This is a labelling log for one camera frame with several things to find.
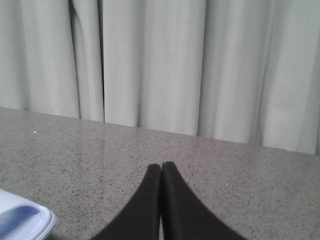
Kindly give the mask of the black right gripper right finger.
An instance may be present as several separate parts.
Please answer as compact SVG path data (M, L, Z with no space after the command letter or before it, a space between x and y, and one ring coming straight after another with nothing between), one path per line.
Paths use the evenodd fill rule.
M244 240L197 198L172 161L162 164L162 227L166 240Z

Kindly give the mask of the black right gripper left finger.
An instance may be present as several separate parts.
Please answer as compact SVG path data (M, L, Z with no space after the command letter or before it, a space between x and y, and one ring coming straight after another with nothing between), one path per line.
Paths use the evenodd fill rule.
M150 164L120 213L93 240L157 240L160 227L161 167Z

